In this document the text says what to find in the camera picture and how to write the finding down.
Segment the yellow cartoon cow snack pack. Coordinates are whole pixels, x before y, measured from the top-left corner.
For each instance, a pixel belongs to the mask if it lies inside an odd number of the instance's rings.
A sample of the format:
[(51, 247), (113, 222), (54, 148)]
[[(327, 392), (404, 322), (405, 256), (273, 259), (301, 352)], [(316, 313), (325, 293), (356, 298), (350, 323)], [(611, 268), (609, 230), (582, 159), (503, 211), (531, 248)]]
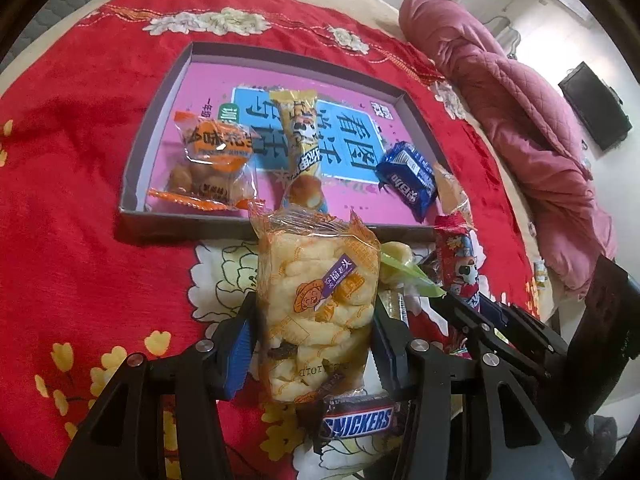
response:
[(314, 90), (271, 90), (269, 99), (280, 114), (288, 144), (288, 184), (282, 206), (299, 206), (327, 212), (322, 190), (321, 153)]

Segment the blue Oreo cookie pack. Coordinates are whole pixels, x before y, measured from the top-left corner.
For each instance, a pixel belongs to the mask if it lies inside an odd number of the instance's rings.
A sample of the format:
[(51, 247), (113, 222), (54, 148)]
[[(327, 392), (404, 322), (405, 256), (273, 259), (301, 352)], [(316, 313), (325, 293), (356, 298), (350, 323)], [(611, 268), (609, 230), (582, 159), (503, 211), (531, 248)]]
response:
[(417, 222), (426, 219), (437, 196), (433, 167), (406, 141), (396, 142), (375, 167), (380, 185), (390, 186), (409, 207)]

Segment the black wall television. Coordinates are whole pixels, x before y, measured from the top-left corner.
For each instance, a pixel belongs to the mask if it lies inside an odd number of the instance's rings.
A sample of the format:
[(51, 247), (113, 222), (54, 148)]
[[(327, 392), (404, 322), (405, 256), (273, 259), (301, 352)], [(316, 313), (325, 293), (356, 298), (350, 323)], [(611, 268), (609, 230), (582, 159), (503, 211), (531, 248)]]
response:
[(622, 100), (585, 62), (562, 79), (559, 87), (601, 152), (626, 139), (632, 125)]

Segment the tan biscuit wrapper pack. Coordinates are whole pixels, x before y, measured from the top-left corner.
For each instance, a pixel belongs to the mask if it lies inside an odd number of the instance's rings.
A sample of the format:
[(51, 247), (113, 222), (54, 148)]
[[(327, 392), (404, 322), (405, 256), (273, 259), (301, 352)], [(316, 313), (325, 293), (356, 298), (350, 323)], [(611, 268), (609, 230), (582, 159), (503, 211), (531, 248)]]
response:
[(439, 162), (433, 166), (437, 193), (445, 214), (461, 214), (465, 223), (474, 226), (471, 202), (458, 179)]

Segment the yellow puffed rice snack bag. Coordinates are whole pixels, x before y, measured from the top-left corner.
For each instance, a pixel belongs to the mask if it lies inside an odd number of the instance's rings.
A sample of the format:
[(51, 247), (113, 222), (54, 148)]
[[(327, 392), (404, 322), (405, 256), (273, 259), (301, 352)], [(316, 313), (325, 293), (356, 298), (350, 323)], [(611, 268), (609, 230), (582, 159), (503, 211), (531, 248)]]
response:
[(301, 206), (255, 207), (259, 375), (273, 401), (308, 404), (363, 384), (381, 244), (347, 220)]

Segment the orange twisted dough snack bag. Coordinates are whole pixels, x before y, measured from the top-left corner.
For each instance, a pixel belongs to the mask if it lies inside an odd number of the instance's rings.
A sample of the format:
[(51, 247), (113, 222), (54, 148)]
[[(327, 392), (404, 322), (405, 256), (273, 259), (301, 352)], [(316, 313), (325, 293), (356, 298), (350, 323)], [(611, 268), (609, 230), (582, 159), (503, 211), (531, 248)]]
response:
[(149, 188), (150, 197), (205, 212), (247, 210), (262, 202), (253, 128), (181, 110), (174, 123), (183, 154), (164, 186)]

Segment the green clear pastry pack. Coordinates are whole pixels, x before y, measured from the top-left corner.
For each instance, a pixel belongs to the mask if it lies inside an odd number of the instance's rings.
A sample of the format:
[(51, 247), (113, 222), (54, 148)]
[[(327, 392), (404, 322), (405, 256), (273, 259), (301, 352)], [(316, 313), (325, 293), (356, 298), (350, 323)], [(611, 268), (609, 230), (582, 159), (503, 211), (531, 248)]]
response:
[(442, 298), (446, 295), (413, 261), (411, 247), (401, 242), (386, 242), (381, 245), (378, 288), (404, 290), (409, 295), (428, 298)]

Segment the pink and blue book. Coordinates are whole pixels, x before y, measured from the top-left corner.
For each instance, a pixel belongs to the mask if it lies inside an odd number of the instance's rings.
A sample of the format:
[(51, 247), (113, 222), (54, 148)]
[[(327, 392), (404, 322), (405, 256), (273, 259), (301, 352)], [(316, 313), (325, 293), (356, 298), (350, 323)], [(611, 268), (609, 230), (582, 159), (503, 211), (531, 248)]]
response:
[(414, 114), (405, 92), (384, 89), (378, 80), (360, 84), (355, 75), (327, 68), (307, 70), (292, 64), (190, 56), (178, 64), (157, 93), (160, 109), (152, 116), (146, 155), (148, 188), (163, 188), (184, 151), (174, 123), (175, 112), (206, 118), (234, 118), (258, 133), (254, 161), (259, 195), (270, 207), (280, 202), (288, 170), (288, 146), (269, 88), (317, 91), (319, 150), (323, 191), (329, 211), (348, 217), (357, 211), (365, 222), (381, 226), (415, 226), (411, 210), (391, 188), (380, 188), (374, 173), (395, 143), (414, 145), (429, 161), (441, 159), (430, 128)]

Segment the red floral blanket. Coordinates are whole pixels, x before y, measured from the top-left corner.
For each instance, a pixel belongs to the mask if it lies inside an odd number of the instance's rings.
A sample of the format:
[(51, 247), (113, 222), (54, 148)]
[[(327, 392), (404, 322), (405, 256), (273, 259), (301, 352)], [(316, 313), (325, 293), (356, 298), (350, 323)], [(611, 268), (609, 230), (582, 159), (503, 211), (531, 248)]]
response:
[(188, 296), (198, 245), (140, 244), (119, 194), (134, 135), (194, 41), (321, 58), (406, 90), (468, 192), (490, 291), (539, 310), (525, 226), (480, 135), (431, 92), (433, 64), (380, 0), (107, 0), (1, 97), (3, 478), (50, 477), (126, 355), (169, 356), (204, 325)]

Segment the pink quilted comforter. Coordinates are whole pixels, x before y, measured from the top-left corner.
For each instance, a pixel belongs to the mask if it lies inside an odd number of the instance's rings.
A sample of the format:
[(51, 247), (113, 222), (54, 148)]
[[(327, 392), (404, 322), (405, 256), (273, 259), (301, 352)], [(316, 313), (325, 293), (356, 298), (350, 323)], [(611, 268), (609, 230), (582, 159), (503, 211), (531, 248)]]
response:
[(404, 0), (399, 25), (459, 90), (518, 182), (548, 269), (568, 292), (585, 295), (599, 257), (614, 258), (617, 245), (582, 162), (582, 128), (570, 106), (452, 0)]

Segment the red cartoon dog candy pack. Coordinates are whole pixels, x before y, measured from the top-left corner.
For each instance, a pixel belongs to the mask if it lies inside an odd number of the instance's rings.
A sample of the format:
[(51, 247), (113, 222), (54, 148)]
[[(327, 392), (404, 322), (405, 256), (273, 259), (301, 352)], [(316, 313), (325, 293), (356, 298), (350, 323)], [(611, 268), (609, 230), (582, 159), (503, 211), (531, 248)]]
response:
[(480, 310), (480, 286), (471, 228), (460, 212), (441, 214), (434, 222), (442, 287), (469, 308)]

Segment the Snickers chocolate bar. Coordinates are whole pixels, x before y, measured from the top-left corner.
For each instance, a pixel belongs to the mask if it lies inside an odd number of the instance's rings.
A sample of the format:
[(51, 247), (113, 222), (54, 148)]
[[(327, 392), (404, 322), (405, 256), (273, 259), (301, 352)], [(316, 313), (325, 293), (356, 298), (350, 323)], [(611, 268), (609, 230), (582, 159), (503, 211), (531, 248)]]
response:
[(300, 426), (311, 438), (317, 454), (334, 443), (363, 437), (400, 437), (406, 426), (407, 404), (386, 393), (345, 394), (296, 408)]

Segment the grey cardboard tray box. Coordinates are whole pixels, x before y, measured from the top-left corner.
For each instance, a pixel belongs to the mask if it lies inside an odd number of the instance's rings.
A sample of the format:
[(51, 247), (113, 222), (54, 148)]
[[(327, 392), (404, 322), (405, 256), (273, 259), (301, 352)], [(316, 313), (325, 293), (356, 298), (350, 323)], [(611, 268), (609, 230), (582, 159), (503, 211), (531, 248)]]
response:
[(250, 174), (268, 208), (280, 205), (288, 180), (288, 141), (273, 88), (318, 94), (322, 191), (330, 214), (352, 212), (382, 242), (424, 242), (439, 202), (416, 221), (392, 188), (380, 188), (375, 167), (397, 142), (412, 144), (430, 164), (446, 164), (431, 128), (407, 92), (371, 76), (288, 52), (239, 44), (194, 42), (171, 67), (146, 111), (122, 180), (119, 212), (138, 237), (251, 238), (244, 210), (201, 211), (150, 195), (163, 191), (186, 161), (179, 112), (237, 122), (254, 133)]

